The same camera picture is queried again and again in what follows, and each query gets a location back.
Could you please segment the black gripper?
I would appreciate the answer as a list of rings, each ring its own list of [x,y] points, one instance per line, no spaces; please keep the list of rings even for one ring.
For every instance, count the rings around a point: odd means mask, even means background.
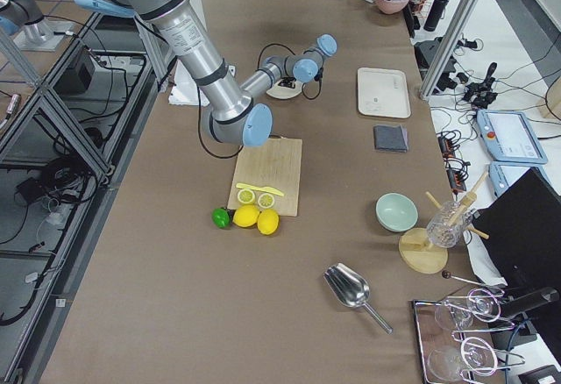
[[[285,77],[281,79],[278,83],[279,87],[286,89],[295,89],[297,85],[297,80],[294,77]]]

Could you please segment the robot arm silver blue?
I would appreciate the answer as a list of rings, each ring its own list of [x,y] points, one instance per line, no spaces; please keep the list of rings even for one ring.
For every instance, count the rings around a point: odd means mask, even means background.
[[[317,38],[303,53],[268,58],[245,82],[237,83],[212,43],[190,0],[75,0],[90,11],[141,19],[154,25],[187,69],[209,103],[200,112],[203,129],[216,141],[262,146],[273,126],[271,110],[256,98],[283,78],[311,82],[337,51],[329,34]]]
[[[8,36],[23,31],[34,45],[54,37],[52,26],[35,0],[1,0],[1,30]]]

